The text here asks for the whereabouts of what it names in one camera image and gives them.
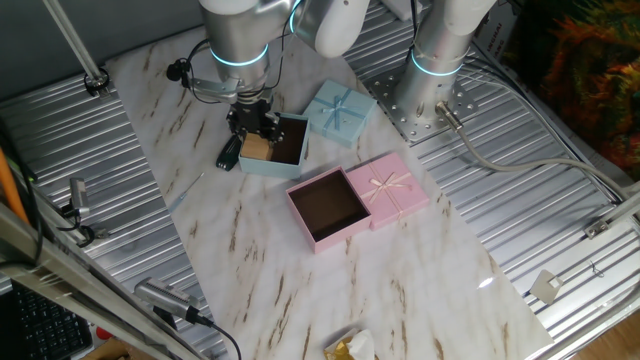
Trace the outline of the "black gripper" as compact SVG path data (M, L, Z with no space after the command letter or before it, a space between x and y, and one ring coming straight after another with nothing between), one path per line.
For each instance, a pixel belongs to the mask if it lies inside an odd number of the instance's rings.
M279 116L272 112L272 101L264 98L241 98L231 105L226 120L231 130L229 142L242 144L248 133L266 139L270 147L284 140Z

